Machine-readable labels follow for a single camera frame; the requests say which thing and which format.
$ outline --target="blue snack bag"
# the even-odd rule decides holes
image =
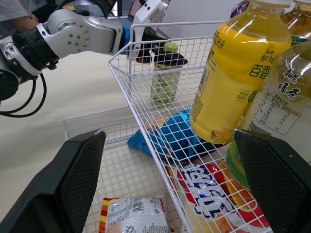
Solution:
[[[206,142],[194,134],[190,128],[190,111],[177,112],[175,116],[165,117],[157,120],[153,125],[146,126],[148,136],[155,145],[154,149],[164,161],[166,159],[171,161],[172,158],[181,160],[186,157],[194,160],[198,156],[207,155],[208,151],[212,153],[217,147],[222,147],[222,145]],[[152,157],[140,130],[127,141],[127,145]]]

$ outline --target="person's hand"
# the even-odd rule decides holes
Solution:
[[[29,14],[29,18],[37,23],[39,23],[38,18],[34,14]]]
[[[39,24],[38,19],[35,15],[31,14],[27,10],[26,12],[29,14],[29,16],[14,18],[11,20],[19,33],[24,33],[30,29],[33,29]]]

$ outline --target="red snack package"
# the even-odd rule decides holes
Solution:
[[[189,227],[196,233],[261,233],[269,228],[256,200],[231,176],[225,161],[192,162],[168,173],[183,202]],[[186,227],[181,224],[181,233]]]

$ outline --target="plastic bottle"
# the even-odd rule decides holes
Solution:
[[[238,3],[231,11],[231,16],[230,18],[233,18],[241,13],[243,13],[244,11],[247,10],[249,5],[249,1],[248,0],[243,0],[240,3]]]
[[[215,144],[232,140],[275,56],[291,44],[280,18],[290,3],[252,0],[246,12],[216,31],[191,111],[192,128],[202,139]]]
[[[162,54],[155,56],[154,72],[180,69],[188,60],[178,51],[178,45],[167,42]],[[170,108],[175,100],[180,71],[156,74],[152,78],[151,100],[158,108]]]
[[[311,41],[289,48],[273,65],[240,128],[285,140],[311,165]],[[234,141],[227,164],[233,177],[249,189]]]
[[[311,39],[311,0],[294,2],[294,9],[281,17],[292,34],[292,46]]]

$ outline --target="bottle cap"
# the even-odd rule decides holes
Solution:
[[[283,5],[287,7],[290,7],[292,3],[292,0],[255,0],[255,1],[264,2],[267,4]]]
[[[174,42],[166,42],[163,50],[166,52],[178,52],[178,45]]]
[[[311,0],[294,0],[294,2],[301,2],[301,3],[311,4]]]

